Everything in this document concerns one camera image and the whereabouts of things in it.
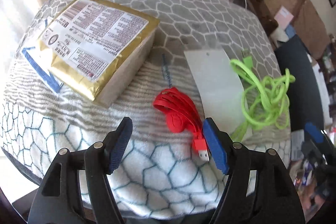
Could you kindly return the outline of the red ribbon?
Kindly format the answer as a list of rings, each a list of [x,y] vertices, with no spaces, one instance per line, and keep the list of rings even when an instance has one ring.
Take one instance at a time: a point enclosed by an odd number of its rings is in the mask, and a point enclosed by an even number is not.
[[[177,88],[161,91],[153,102],[153,107],[165,114],[166,124],[172,133],[185,130],[193,134],[191,148],[203,161],[209,161],[209,151],[203,135],[203,124],[194,102]]]

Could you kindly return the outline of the tan paper package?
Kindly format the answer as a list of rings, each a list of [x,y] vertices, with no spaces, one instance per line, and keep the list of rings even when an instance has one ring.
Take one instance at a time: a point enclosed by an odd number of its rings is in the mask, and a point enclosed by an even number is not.
[[[106,108],[146,60],[159,20],[107,0],[74,0],[40,34],[49,72]]]

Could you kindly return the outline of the grey patterned blanket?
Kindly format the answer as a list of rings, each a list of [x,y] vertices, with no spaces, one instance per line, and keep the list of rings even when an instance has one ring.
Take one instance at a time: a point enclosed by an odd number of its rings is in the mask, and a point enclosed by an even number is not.
[[[48,0],[38,10],[20,51],[46,18],[73,0]],[[137,75],[110,108],[91,103],[68,87],[53,93],[19,53],[7,53],[1,80],[1,150],[34,183],[40,183],[61,148],[77,151],[104,139],[123,117],[133,133],[120,167],[108,177],[122,214],[172,219],[214,209],[226,178],[213,162],[193,153],[189,132],[170,133],[163,113],[152,103],[170,86],[201,108],[197,86],[184,52],[221,49],[253,58],[259,77],[278,77],[280,69],[259,20],[224,0],[108,0],[160,20],[154,45]]]

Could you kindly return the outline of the white paper card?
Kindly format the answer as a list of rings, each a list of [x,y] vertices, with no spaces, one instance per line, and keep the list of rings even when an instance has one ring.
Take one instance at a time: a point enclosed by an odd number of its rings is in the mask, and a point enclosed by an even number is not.
[[[229,135],[244,121],[243,85],[222,49],[188,50],[187,64],[197,85],[206,118]]]

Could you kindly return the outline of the pink booklet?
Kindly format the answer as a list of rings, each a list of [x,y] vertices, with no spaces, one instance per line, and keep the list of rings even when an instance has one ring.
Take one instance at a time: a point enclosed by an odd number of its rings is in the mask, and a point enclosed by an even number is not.
[[[293,18],[294,16],[284,6],[281,6],[279,11],[274,16],[278,26],[283,30],[288,27]]]

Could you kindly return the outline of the blue face mask pack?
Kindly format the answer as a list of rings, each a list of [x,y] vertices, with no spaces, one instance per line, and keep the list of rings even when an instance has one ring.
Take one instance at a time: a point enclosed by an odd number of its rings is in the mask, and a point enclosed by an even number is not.
[[[23,47],[21,55],[30,64],[30,67],[37,73],[42,82],[55,94],[59,94],[63,86],[63,82],[55,78],[48,70],[47,65],[43,64],[41,54],[38,51],[37,39],[39,35],[47,27],[48,23],[52,21],[52,17],[48,16],[37,24],[37,28],[31,35],[23,39]]]

